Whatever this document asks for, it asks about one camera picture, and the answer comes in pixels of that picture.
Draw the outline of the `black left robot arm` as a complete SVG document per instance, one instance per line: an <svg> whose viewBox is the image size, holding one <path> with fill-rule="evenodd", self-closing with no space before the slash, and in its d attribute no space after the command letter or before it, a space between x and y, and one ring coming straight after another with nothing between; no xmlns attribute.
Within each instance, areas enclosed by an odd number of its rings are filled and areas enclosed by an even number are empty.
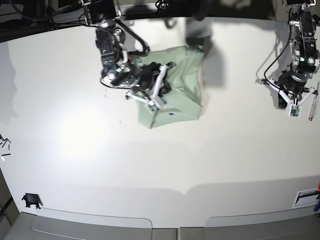
<svg viewBox="0 0 320 240"><path fill-rule="evenodd" d="M308 80L320 69L320 52L316 44L317 21L310 7L316 5L315 0L283 0L282 4L289 7L287 26L288 39L280 54L266 68L261 83L270 86L278 96L278 108L292 106L297 109L310 95L316 95L315 88L307 88ZM291 62L277 79L267 77L268 70L290 50Z"/></svg>

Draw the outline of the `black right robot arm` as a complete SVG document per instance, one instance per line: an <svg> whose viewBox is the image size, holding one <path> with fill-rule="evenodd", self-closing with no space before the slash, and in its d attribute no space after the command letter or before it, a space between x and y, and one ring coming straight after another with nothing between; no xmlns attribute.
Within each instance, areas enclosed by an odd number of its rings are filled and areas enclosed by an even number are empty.
<svg viewBox="0 0 320 240"><path fill-rule="evenodd" d="M107 88L126 90L126 99L160 107L172 88L167 81L173 62L141 64L149 45L121 20L112 0L84 0L85 26L95 29L95 44L102 63L100 82Z"/></svg>

